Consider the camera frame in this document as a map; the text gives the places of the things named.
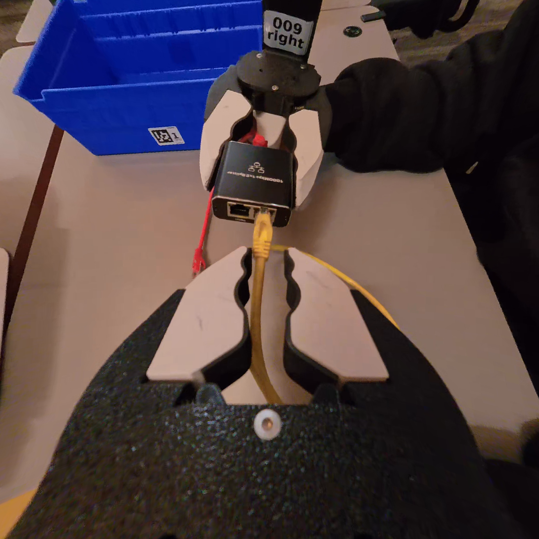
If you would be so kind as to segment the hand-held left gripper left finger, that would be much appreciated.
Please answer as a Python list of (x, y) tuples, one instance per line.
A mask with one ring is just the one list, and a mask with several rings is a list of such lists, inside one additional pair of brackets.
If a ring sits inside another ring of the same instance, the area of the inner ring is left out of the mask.
[(182, 291), (147, 370), (150, 381), (237, 381), (251, 367), (246, 312), (252, 250), (239, 247)]

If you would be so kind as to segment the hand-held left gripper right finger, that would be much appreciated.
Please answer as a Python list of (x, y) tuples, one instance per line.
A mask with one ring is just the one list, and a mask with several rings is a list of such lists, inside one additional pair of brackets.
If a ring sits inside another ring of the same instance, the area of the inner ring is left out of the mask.
[(355, 301), (354, 290), (298, 249), (284, 252), (289, 313), (286, 374), (309, 393), (320, 385), (384, 382), (389, 374)]

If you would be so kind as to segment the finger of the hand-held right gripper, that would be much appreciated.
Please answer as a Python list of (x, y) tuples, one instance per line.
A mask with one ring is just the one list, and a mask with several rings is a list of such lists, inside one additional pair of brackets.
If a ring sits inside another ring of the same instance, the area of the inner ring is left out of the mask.
[(289, 116), (286, 147), (293, 155), (293, 210), (298, 210), (314, 186), (324, 154), (317, 111), (302, 109)]
[(213, 88), (208, 93), (200, 140), (200, 176), (205, 190), (211, 190), (223, 145), (232, 139), (235, 126), (251, 113), (251, 103), (240, 92)]

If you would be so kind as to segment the black network splitter box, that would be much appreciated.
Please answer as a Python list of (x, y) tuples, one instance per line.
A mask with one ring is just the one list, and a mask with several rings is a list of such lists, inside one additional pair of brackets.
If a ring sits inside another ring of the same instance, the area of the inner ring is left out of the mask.
[(264, 210), (274, 227), (288, 225), (295, 204), (290, 152), (228, 141), (213, 179), (215, 218), (253, 224)]

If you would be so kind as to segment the person's right forearm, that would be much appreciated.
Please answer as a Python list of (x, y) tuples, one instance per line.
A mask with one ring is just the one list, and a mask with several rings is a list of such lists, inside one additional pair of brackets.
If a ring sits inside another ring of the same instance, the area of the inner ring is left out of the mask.
[(442, 61), (361, 61), (326, 91), (327, 150), (347, 168), (465, 170), (538, 134), (538, 21), (474, 36)]

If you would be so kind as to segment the adjacent pale desk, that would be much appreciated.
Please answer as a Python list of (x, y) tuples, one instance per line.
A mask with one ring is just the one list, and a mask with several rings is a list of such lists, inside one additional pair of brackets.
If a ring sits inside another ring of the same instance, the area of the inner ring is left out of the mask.
[(1, 58), (1, 247), (14, 255), (42, 168), (53, 124), (13, 89), (32, 46)]

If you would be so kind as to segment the pale desk beyond bin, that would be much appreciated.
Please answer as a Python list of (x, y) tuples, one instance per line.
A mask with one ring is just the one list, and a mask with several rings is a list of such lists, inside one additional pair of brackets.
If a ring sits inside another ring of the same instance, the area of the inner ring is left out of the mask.
[(51, 1), (32, 1), (16, 36), (18, 44), (35, 43), (53, 9)]

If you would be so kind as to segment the blue plastic bin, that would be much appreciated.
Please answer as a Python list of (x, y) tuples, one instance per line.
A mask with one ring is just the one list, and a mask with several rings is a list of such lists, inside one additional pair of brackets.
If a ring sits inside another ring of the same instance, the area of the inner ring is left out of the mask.
[(97, 156), (198, 150), (262, 22), (261, 1), (57, 1), (13, 92)]

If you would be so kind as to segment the dark office chair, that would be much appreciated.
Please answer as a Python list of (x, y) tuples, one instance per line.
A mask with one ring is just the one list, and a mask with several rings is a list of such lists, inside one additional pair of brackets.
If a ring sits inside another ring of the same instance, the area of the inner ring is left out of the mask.
[(472, 33), (498, 29), (520, 1), (368, 1), (384, 14), (390, 32), (409, 30), (420, 39), (435, 33)]

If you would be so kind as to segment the person's black hoodie torso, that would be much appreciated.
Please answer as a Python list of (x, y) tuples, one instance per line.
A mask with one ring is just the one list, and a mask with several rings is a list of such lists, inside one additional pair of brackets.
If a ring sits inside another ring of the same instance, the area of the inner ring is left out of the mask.
[(448, 59), (464, 49), (476, 85), (473, 168), (447, 174), (538, 394), (538, 1)]

